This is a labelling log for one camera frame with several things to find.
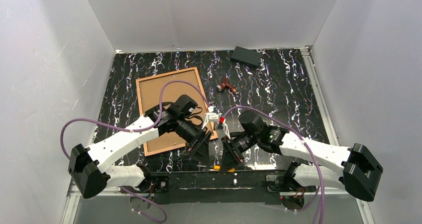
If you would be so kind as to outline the blue photo frame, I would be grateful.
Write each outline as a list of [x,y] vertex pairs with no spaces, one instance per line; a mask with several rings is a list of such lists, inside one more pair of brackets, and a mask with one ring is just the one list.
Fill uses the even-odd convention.
[[[176,82],[166,86],[163,92],[163,103],[176,102],[181,95],[189,96],[198,106],[192,111],[192,114],[188,116],[187,121],[191,121],[194,125],[202,128],[205,123],[209,105],[207,105],[202,98],[202,95],[204,95],[205,92],[196,67],[137,79],[136,87],[139,113],[141,115],[145,113],[149,114],[149,110],[153,110],[153,121],[155,121],[159,115],[160,92],[166,83],[174,80]],[[183,82],[179,83],[179,80],[189,82],[195,87],[193,88]],[[144,143],[144,154],[145,156],[152,156],[184,148],[185,146],[186,141],[175,132],[164,133],[157,139]]]

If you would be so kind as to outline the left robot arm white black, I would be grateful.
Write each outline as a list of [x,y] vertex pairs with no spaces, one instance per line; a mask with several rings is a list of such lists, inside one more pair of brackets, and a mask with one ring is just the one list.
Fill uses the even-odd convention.
[[115,162],[166,133],[175,132],[186,142],[186,151],[191,157],[208,164],[212,131],[191,121],[197,107],[192,98],[181,95],[175,102],[150,108],[126,129],[99,143],[74,146],[69,156],[68,172],[82,196],[89,199],[109,187],[140,188],[150,178],[150,170],[142,164],[116,166]]

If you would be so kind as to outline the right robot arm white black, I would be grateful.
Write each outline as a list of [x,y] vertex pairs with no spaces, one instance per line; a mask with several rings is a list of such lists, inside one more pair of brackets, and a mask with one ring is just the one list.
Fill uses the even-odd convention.
[[365,145],[335,146],[305,138],[286,125],[268,125],[255,110],[242,112],[238,120],[243,127],[241,132],[229,132],[224,116],[218,120],[217,128],[225,133],[221,138],[220,172],[244,163],[243,153],[257,145],[268,153],[312,162],[312,165],[293,162],[289,166],[280,181],[288,188],[332,187],[357,199],[374,201],[384,169]]

